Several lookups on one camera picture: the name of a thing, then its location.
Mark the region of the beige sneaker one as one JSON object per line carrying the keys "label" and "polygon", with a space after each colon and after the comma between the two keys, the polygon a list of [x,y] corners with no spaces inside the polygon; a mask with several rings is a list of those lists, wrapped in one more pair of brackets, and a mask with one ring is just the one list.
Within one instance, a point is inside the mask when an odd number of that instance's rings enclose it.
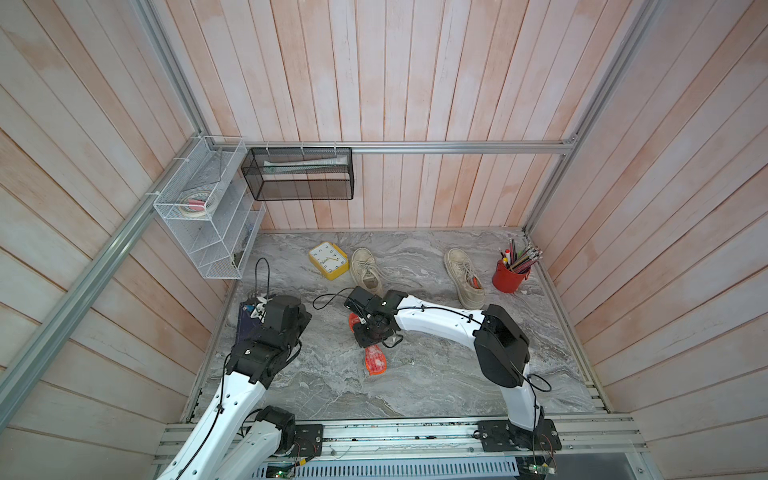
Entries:
{"label": "beige sneaker one", "polygon": [[461,305],[465,309],[481,309],[486,293],[468,254],[452,248],[444,254],[444,265],[454,282]]}
{"label": "beige sneaker one", "polygon": [[350,273],[357,286],[377,296],[384,295],[381,272],[367,248],[356,249],[350,257]]}

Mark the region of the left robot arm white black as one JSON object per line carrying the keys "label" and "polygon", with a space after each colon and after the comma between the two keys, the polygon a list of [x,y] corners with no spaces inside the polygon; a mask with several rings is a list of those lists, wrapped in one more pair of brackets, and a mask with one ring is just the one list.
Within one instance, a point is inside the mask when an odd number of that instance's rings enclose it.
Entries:
{"label": "left robot arm white black", "polygon": [[298,356],[310,320],[296,297],[266,302],[261,328],[232,348],[210,405],[161,479],[253,479],[273,454],[294,453],[295,415],[256,405]]}

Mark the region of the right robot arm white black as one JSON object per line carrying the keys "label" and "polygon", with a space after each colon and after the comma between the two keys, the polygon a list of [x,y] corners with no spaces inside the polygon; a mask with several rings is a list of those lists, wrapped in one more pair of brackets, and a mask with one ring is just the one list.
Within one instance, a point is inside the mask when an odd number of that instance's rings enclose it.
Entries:
{"label": "right robot arm white black", "polygon": [[379,297],[356,287],[344,305],[360,322],[353,326],[358,345],[382,344],[402,331],[420,332],[472,349],[482,374],[497,385],[509,423],[533,432],[543,417],[530,377],[530,341],[504,308],[458,309],[390,290]]}

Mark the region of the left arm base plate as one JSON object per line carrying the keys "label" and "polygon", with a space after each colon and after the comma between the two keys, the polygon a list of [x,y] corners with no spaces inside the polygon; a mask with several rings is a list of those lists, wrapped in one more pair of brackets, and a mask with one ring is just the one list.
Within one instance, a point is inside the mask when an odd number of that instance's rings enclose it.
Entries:
{"label": "left arm base plate", "polygon": [[281,431],[281,440],[275,455],[306,460],[320,456],[323,435],[322,424],[288,426]]}

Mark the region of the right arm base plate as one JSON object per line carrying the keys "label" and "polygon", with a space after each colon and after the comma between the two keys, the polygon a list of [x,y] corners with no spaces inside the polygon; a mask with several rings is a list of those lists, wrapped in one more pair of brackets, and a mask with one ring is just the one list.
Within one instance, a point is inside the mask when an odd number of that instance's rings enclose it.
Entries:
{"label": "right arm base plate", "polygon": [[560,451],[559,432],[551,419],[541,419],[533,431],[512,425],[508,420],[480,421],[472,437],[479,440],[484,452],[508,451]]}

